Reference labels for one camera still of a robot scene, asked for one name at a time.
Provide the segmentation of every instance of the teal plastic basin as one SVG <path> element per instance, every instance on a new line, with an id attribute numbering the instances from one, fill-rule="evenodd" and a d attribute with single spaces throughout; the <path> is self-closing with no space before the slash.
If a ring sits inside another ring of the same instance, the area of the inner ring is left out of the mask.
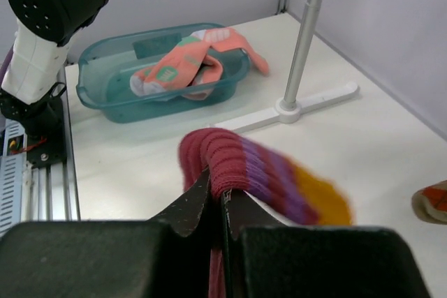
<path id="1" fill-rule="evenodd" d="M 111 121 L 128 123 L 224 102 L 233 96 L 237 83 L 249 72 L 248 56 L 242 50 L 209 55 L 223 65 L 222 78 L 176 91 L 136 96 L 129 80 L 136 71 L 156 64 L 186 36 L 201 29 L 222 27 L 201 23 L 157 29 L 108 38 L 88 47 L 79 59 L 79 81 L 76 86 L 81 103 L 101 110 Z M 189 100 L 182 95 L 213 88 L 205 100 Z"/>

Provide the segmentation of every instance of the gray wall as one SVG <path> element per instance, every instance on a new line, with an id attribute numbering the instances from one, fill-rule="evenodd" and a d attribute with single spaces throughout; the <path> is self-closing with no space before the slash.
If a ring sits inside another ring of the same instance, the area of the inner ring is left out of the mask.
<path id="1" fill-rule="evenodd" d="M 276 9 L 277 0 L 110 0 L 82 33 L 71 56 L 78 57 L 88 45 L 109 36 L 194 22 L 238 24 L 273 15 Z M 0 54 L 5 55 L 16 30 L 8 0 L 0 0 L 0 22 Z"/>
<path id="2" fill-rule="evenodd" d="M 323 0 L 316 30 L 447 138 L 447 0 Z"/>

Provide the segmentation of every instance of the striped sock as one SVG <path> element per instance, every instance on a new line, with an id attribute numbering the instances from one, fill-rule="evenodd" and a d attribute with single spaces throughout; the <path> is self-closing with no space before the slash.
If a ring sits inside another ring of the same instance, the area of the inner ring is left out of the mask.
<path id="1" fill-rule="evenodd" d="M 289 158 L 220 128 L 189 133 L 180 144 L 184 190 L 210 167 L 211 193 L 246 191 L 299 225 L 350 225 L 347 201 L 332 184 Z M 210 298 L 225 297 L 220 251 L 212 251 Z"/>

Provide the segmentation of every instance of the white tabletop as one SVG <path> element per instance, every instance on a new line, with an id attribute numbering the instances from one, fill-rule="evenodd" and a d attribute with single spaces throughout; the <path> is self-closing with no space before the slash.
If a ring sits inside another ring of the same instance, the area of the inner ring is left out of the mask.
<path id="1" fill-rule="evenodd" d="M 209 123 L 273 106 L 284 93 L 299 23 L 290 15 L 235 28 L 263 55 L 269 78 L 255 71 L 225 103 L 133 124 L 114 124 L 81 105 L 77 66 L 67 68 L 76 172 L 83 219 L 145 219 L 182 192 L 177 145 Z M 409 243 L 435 298 L 447 290 L 447 229 L 419 221 L 411 196 L 447 179 L 447 143 L 351 64 L 315 38 L 298 96 L 353 80 L 361 97 L 247 137 L 295 157 L 350 196 L 361 225 L 383 225 Z"/>

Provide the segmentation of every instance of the red wire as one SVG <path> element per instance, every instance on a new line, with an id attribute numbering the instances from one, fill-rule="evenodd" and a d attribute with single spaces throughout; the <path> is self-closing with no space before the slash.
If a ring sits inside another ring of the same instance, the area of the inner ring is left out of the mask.
<path id="1" fill-rule="evenodd" d="M 39 142 L 37 142 L 36 144 L 33 144 L 33 145 L 28 146 L 26 148 L 22 148 L 21 150 L 17 150 L 17 151 L 16 150 L 12 150 L 11 153 L 14 154 L 14 155 L 15 154 L 21 154 L 21 153 L 26 153 L 26 152 L 28 152 L 28 151 L 36 148 L 36 147 L 39 147 L 41 144 L 43 144 L 45 142 L 47 142 L 47 138 L 46 137 L 42 137 L 41 140 Z"/>

